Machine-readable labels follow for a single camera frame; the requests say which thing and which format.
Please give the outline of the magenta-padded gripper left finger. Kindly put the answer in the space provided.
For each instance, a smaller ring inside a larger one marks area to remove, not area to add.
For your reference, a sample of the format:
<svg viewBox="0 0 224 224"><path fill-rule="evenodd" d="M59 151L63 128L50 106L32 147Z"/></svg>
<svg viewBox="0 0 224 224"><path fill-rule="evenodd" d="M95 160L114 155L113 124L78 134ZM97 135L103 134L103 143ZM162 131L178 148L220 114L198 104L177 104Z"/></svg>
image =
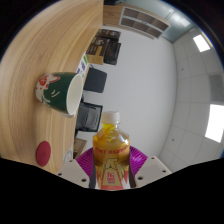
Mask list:
<svg viewBox="0 0 224 224"><path fill-rule="evenodd" d="M81 187L94 188L96 186L96 171L93 149L90 148L77 159L64 163L56 175Z"/></svg>

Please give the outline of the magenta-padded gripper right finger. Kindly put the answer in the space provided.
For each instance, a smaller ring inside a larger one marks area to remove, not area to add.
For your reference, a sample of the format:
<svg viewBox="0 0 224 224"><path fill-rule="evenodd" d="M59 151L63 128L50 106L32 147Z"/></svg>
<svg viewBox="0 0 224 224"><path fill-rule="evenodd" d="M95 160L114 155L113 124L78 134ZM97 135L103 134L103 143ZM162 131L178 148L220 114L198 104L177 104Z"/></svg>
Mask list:
<svg viewBox="0 0 224 224"><path fill-rule="evenodd" d="M156 156L147 157L137 148L130 147L131 188L143 187L170 174L171 171Z"/></svg>

